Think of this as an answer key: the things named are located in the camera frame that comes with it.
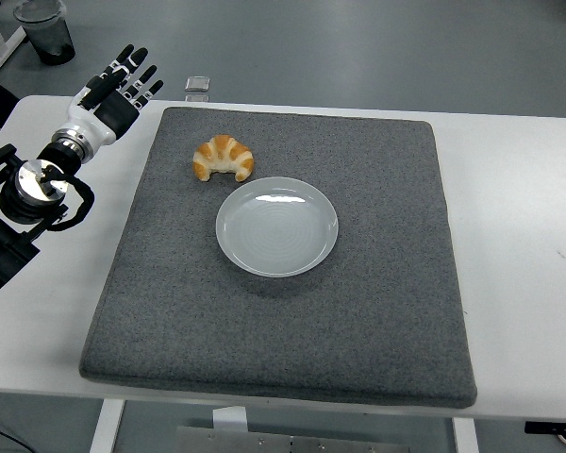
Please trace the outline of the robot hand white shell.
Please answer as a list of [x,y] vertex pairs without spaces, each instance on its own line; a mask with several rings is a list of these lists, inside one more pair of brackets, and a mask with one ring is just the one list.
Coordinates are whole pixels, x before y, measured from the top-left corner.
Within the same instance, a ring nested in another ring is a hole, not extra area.
[[121,139],[163,86],[155,79],[155,65],[135,75],[147,56],[146,48],[127,45],[75,95],[67,108],[67,121],[52,141],[70,144],[86,162],[100,147]]

